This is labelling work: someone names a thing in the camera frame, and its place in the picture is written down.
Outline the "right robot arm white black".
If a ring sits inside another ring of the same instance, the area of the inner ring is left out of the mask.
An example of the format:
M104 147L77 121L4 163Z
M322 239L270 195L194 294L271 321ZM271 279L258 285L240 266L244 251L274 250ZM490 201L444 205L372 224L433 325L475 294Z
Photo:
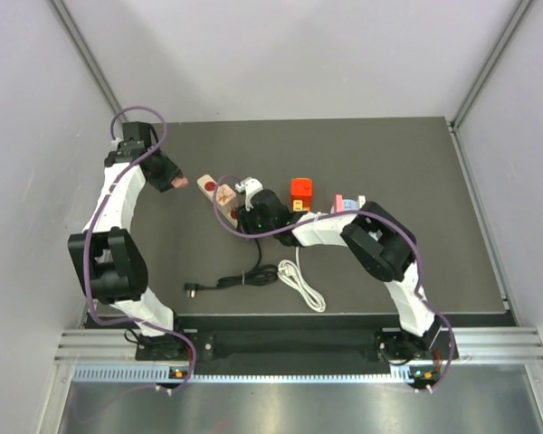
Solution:
M268 189L253 194L236 211L239 231L270 235L286 247L345 247L361 267L382 282L400 322L395 335L377 338L380 357L395 365L433 354L443 326L422 286L421 257L414 235L379 204L334 213L292 211Z

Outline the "blue round power socket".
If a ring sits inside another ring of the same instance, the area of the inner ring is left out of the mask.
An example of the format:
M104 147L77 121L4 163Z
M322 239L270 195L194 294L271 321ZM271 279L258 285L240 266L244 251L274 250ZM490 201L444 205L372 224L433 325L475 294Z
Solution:
M343 199L343 202L344 202L344 210L342 212L344 212L344 211L355 211L355 210L358 209L356 200ZM330 209L330 212L335 213L334 212L334 204L332 205L332 207Z

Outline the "pink square adapter plug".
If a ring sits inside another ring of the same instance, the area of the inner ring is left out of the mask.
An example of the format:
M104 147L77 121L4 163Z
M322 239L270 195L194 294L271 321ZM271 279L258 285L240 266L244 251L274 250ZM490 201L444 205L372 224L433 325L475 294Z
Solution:
M343 196L337 194L334 201L334 212L342 212L344 210Z

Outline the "beige red power strip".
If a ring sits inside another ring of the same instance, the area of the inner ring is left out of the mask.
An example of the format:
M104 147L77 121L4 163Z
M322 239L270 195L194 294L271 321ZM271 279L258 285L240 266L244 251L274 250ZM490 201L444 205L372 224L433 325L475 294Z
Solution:
M196 181L200 192L215 203L218 214L224 217L234 228L238 226L236 210L240 206L237 192L227 184L218 185L211 175L202 175Z

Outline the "yellow cube charger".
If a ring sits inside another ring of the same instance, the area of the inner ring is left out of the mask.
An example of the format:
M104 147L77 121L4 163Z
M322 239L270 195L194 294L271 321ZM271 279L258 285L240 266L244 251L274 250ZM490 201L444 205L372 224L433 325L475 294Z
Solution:
M292 205L292 208L293 208L294 212L302 212L303 211L303 202L300 201L300 200L294 201L293 205Z

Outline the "salmon pink plug adapter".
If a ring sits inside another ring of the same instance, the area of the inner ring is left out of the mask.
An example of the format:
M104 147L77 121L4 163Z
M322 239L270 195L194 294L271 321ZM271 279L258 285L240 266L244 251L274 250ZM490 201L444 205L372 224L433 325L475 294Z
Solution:
M171 185L174 188L183 188L188 185L188 180L186 177L176 177L172 182Z

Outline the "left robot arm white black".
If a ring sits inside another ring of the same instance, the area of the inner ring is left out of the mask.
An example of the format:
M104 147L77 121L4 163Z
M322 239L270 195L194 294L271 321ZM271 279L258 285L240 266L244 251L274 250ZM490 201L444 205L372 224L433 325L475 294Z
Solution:
M148 267L131 234L139 194L148 184L161 193L188 184L182 170L161 150L137 159L159 142L146 122L128 122L116 148L104 160L104 184L93 215L67 248L84 294L101 305L139 318L139 348L157 349L167 358L181 356L186 335L177 331L174 311L159 301L148 284Z

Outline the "red plug adapter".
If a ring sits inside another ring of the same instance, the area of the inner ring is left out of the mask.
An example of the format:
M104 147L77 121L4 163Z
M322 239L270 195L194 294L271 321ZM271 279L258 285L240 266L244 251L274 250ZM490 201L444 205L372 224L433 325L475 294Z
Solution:
M313 181L307 177L291 179L291 201L300 201L304 207L311 207L313 198Z

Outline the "pink cube adapter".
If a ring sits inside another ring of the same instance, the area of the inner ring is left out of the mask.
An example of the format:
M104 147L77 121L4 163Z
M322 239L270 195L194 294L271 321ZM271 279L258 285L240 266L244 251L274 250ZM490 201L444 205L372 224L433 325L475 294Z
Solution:
M218 185L214 191L216 209L222 214L228 214L239 205L236 191L227 184Z

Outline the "orange power strip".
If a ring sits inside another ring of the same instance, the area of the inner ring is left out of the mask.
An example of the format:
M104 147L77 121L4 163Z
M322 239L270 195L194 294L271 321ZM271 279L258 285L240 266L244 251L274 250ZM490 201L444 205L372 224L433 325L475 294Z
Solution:
M293 197L291 205L294 212L309 212L311 209L311 198L309 196Z

